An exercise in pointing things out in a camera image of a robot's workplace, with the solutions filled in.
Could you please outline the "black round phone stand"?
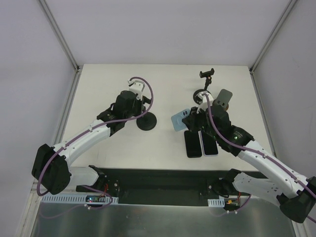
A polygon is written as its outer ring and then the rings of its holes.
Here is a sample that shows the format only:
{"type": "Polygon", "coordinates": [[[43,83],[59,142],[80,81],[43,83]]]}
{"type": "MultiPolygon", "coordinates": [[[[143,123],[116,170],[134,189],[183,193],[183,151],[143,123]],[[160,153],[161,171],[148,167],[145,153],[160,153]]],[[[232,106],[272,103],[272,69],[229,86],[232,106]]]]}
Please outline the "black round phone stand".
{"type": "Polygon", "coordinates": [[[153,113],[147,112],[144,116],[136,119],[136,124],[142,131],[150,131],[155,128],[157,117],[153,113]]]}

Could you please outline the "black phone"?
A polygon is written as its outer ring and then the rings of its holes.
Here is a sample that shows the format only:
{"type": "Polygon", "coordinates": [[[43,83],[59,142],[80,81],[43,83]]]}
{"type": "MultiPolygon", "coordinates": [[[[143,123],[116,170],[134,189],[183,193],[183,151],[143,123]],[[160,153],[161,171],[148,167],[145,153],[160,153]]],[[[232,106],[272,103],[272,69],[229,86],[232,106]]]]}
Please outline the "black phone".
{"type": "Polygon", "coordinates": [[[185,146],[188,158],[200,158],[202,156],[199,134],[197,132],[185,131],[185,146]]]}

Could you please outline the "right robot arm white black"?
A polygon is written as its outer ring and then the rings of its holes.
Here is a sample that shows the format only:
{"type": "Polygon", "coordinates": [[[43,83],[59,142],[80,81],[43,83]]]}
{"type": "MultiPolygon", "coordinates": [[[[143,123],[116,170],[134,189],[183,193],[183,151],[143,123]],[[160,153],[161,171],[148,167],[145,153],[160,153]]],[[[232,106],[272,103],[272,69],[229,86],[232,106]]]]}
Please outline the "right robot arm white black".
{"type": "Polygon", "coordinates": [[[265,178],[256,179],[232,169],[222,182],[228,195],[248,193],[276,205],[290,220],[303,223],[316,204],[316,178],[307,178],[286,166],[265,150],[244,129],[232,125],[221,106],[200,110],[192,107],[180,113],[180,120],[189,131],[211,136],[222,150],[247,162],[265,178]]]}

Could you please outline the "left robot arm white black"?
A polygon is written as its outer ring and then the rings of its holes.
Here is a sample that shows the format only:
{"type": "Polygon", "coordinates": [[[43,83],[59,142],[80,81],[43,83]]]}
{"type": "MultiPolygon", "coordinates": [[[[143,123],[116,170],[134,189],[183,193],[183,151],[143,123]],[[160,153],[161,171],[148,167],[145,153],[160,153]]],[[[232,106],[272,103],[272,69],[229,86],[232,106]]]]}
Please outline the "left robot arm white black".
{"type": "Polygon", "coordinates": [[[32,168],[32,175],[38,181],[37,194],[56,195],[69,185],[75,185],[78,191],[103,192],[107,181],[99,168],[94,165],[75,168],[72,163],[91,147],[124,128],[127,121],[149,114],[144,105],[152,103],[153,98],[139,98],[138,94],[124,90],[84,131],[54,146],[40,146],[32,168]]]}

